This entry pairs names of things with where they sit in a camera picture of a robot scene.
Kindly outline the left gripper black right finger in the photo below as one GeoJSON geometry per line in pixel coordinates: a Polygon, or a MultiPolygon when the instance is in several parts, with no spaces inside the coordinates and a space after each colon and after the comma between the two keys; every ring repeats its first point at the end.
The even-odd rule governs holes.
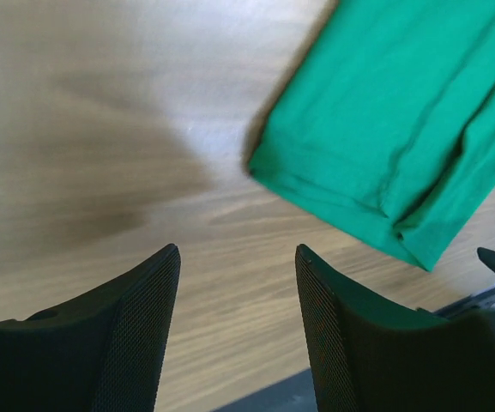
{"type": "Polygon", "coordinates": [[[295,269],[321,411],[495,411],[495,309],[399,305],[306,245],[295,269]]]}

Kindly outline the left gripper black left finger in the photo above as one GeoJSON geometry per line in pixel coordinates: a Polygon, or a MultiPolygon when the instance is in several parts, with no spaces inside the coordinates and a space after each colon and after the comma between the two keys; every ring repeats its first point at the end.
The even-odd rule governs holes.
{"type": "Polygon", "coordinates": [[[23,320],[0,321],[0,411],[151,411],[181,257],[132,270],[23,320]]]}

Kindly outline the green t shirt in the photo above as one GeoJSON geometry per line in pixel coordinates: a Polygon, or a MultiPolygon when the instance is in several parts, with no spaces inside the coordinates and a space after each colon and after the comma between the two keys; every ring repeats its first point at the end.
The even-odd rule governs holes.
{"type": "Polygon", "coordinates": [[[431,270],[495,186],[495,1],[342,1],[248,168],[431,270]]]}

